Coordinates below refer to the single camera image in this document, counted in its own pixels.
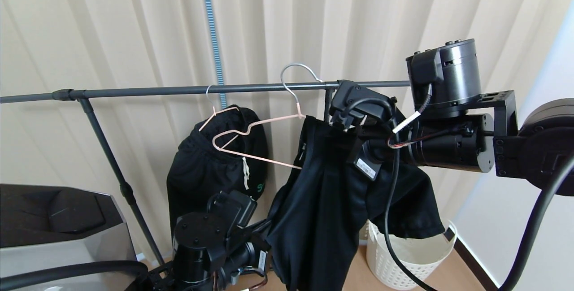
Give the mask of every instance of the beige curtain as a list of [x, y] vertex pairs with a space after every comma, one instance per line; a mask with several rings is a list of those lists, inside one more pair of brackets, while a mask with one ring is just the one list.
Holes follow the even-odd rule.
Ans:
[[[406, 80], [404, 58], [476, 38], [484, 91], [515, 89], [520, 106], [571, 0], [213, 0], [226, 84], [278, 83], [289, 62], [324, 80]], [[1, 0], [1, 93], [215, 84], [203, 0]], [[293, 70], [288, 81], [311, 81]], [[380, 89], [412, 111], [408, 88]], [[298, 93], [322, 117], [322, 91]], [[228, 94], [260, 118], [294, 112], [285, 92]], [[93, 99], [112, 150], [163, 253], [170, 251], [165, 178], [179, 142], [209, 116], [203, 95]], [[150, 255], [78, 103], [3, 104], [1, 181], [66, 185], [115, 196], [136, 248]], [[266, 128], [276, 160], [293, 159], [301, 121]], [[273, 170], [264, 216], [289, 169]], [[432, 176], [452, 218], [479, 177]]]

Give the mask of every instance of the metal rod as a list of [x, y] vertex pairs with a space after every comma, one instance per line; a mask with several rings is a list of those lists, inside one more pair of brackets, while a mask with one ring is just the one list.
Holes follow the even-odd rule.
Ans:
[[[408, 81], [361, 81], [358, 82], [363, 87], [408, 87]], [[293, 83], [287, 84], [289, 89], [294, 91], [306, 91], [316, 89], [337, 89], [337, 81], [327, 81], [324, 83]], [[159, 95], [191, 95], [203, 94], [207, 86], [186, 86], [186, 87], [147, 87], [147, 88], [119, 88], [119, 89], [94, 89], [94, 90], [70, 90], [61, 91], [72, 100], [82, 98], [100, 97], [129, 97], [129, 96], [159, 96]], [[282, 84], [246, 84], [246, 85], [223, 85], [211, 86], [210, 93], [243, 93], [255, 91], [284, 91]], [[38, 101], [57, 99], [53, 93], [17, 95], [0, 97], [0, 103], [18, 103], [22, 101]]]
[[109, 165], [111, 166], [113, 173], [115, 174], [117, 181], [119, 182], [119, 190], [121, 191], [123, 197], [125, 197], [128, 205], [130, 205], [131, 211], [134, 213], [135, 219], [137, 220], [139, 227], [142, 229], [143, 235], [145, 236], [149, 246], [152, 248], [152, 252], [156, 256], [158, 263], [160, 265], [164, 265], [165, 264], [164, 258], [161, 256], [160, 250], [156, 245], [156, 241], [153, 239], [152, 233], [149, 231], [144, 216], [142, 215], [137, 205], [137, 202], [135, 201], [133, 189], [131, 189], [131, 186], [129, 185], [129, 183], [127, 183], [126, 179], [123, 177], [122, 171], [120, 170], [119, 165], [117, 164], [115, 156], [113, 156], [113, 152], [109, 147], [109, 143], [106, 140], [106, 136], [104, 135], [102, 127], [100, 126], [100, 123], [96, 118], [96, 114], [94, 113], [94, 108], [92, 107], [92, 104], [88, 99], [79, 99], [79, 102], [82, 105], [84, 112], [88, 116], [90, 125], [92, 125], [94, 133], [96, 134], [96, 137], [98, 138], [98, 141], [100, 142], [100, 145], [104, 150], [104, 154], [106, 154], [106, 158], [109, 162]]
[[329, 107], [333, 100], [333, 89], [325, 89], [325, 109], [323, 111], [323, 121], [329, 123]]

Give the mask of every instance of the clothes hanger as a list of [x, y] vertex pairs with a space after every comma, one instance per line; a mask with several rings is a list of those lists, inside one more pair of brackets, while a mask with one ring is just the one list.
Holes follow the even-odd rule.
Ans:
[[213, 107], [213, 114], [211, 114], [211, 116], [207, 119], [207, 121], [205, 121], [205, 123], [203, 123], [203, 125], [199, 128], [199, 130], [198, 130], [199, 132], [201, 132], [201, 130], [203, 130], [203, 128], [207, 125], [207, 123], [209, 123], [209, 121], [211, 121], [212, 118], [215, 117], [215, 115], [220, 114], [220, 113], [223, 113], [223, 112], [231, 111], [232, 109], [237, 109], [237, 110], [239, 110], [237, 107], [234, 106], [234, 107], [229, 107], [228, 109], [224, 109], [223, 111], [216, 112], [216, 111], [215, 111], [215, 104], [214, 104], [213, 101], [209, 98], [209, 95], [208, 95], [208, 93], [209, 93], [209, 88], [210, 88], [211, 86], [213, 86], [213, 85], [207, 86], [207, 90], [205, 91], [205, 97], [207, 97], [207, 100], [209, 100], [209, 102], [211, 103], [211, 107]]
[[276, 118], [272, 118], [272, 119], [266, 119], [264, 121], [258, 121], [258, 122], [254, 122], [249, 124], [248, 129], [246, 132], [240, 132], [238, 130], [228, 130], [222, 133], [219, 133], [218, 135], [213, 137], [213, 140], [211, 141], [213, 143], [214, 148], [216, 148], [217, 150], [221, 151], [221, 152], [227, 152], [227, 153], [231, 153], [231, 154], [235, 154], [236, 156], [243, 156], [244, 158], [252, 158], [252, 159], [256, 159], [256, 160], [261, 160], [261, 161], [266, 161], [266, 162], [271, 162], [273, 164], [278, 164], [278, 165], [283, 165], [283, 166], [288, 166], [289, 168], [295, 168], [295, 169], [301, 169], [301, 167], [295, 166], [295, 165], [291, 165], [291, 164], [285, 164], [283, 162], [279, 162], [279, 161], [275, 161], [275, 160], [270, 160], [270, 159], [266, 159], [266, 158], [261, 158], [259, 156], [252, 156], [250, 154], [244, 154], [241, 152], [235, 152], [235, 151], [231, 151], [231, 150], [226, 150], [225, 146], [227, 146], [227, 144], [229, 144], [229, 142], [227, 144], [225, 144], [224, 146], [222, 146], [221, 148], [219, 146], [217, 146], [217, 144], [215, 143], [215, 140], [217, 140], [218, 138], [220, 138], [221, 136], [224, 136], [226, 134], [229, 133], [237, 133], [238, 135], [249, 135], [249, 133], [251, 132], [252, 127], [256, 126], [256, 125], [261, 125], [261, 124], [266, 124], [266, 123], [271, 123], [271, 122], [276, 122], [276, 121], [282, 121], [284, 119], [291, 119], [291, 118], [299, 118], [299, 119], [303, 119], [305, 117], [305, 115], [303, 115], [301, 113], [301, 105], [299, 104], [299, 99], [297, 98], [297, 95], [295, 95], [295, 93], [289, 89], [289, 87], [287, 87], [287, 85], [285, 84], [285, 80], [283, 80], [283, 73], [285, 73], [285, 70], [287, 70], [289, 67], [293, 67], [293, 66], [300, 66], [303, 67], [305, 69], [307, 69], [310, 74], [312, 74], [313, 78], [315, 78], [316, 81], [323, 83], [323, 81], [317, 77], [317, 75], [313, 72], [313, 70], [311, 70], [311, 68], [309, 68], [308, 66], [305, 66], [304, 64], [288, 64], [287, 66], [285, 66], [285, 68], [283, 68], [283, 70], [281, 70], [281, 75], [279, 78], [281, 78], [281, 84], [283, 85], [283, 87], [285, 87], [285, 89], [291, 94], [293, 95], [293, 97], [295, 97], [295, 104], [297, 105], [297, 113], [294, 115], [289, 115], [287, 117], [276, 117]]

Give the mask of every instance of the black garment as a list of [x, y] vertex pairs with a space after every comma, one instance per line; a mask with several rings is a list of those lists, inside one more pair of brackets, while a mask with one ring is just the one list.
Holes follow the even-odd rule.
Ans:
[[[346, 164], [348, 151], [336, 144], [346, 139], [349, 135], [307, 117], [295, 158], [302, 169], [291, 171], [271, 205], [266, 240], [275, 273], [290, 291], [341, 290], [365, 221], [382, 230], [392, 162], [371, 182]], [[400, 165], [389, 231], [404, 238], [444, 232], [431, 181], [416, 167]]]
[[[259, 121], [254, 111], [238, 107], [213, 117], [199, 132], [203, 122], [197, 123], [189, 136], [181, 142], [167, 179], [168, 202], [172, 232], [178, 217], [189, 212], [205, 212], [209, 198], [218, 193], [238, 190], [257, 200], [265, 188], [267, 162], [246, 158], [249, 167], [248, 187], [244, 186], [244, 161], [241, 156], [220, 152], [211, 140], [227, 130], [246, 132], [249, 124]], [[235, 134], [217, 139], [223, 146]], [[227, 150], [269, 158], [265, 130], [262, 126], [252, 128], [249, 135], [239, 135]]]

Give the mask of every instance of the blue measuring tape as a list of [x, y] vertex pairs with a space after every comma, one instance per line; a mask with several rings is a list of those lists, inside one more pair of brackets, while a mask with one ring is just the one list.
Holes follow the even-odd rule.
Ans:
[[[211, 35], [211, 47], [213, 48], [213, 60], [215, 60], [215, 73], [217, 75], [217, 84], [224, 85], [223, 81], [223, 68], [221, 66], [221, 58], [219, 58], [219, 42], [217, 41], [217, 32], [215, 30], [215, 18], [213, 17], [213, 7], [211, 0], [205, 0], [205, 10], [207, 11], [207, 22], [209, 22], [209, 34]], [[221, 101], [221, 108], [227, 108], [227, 96], [225, 93], [219, 94]]]

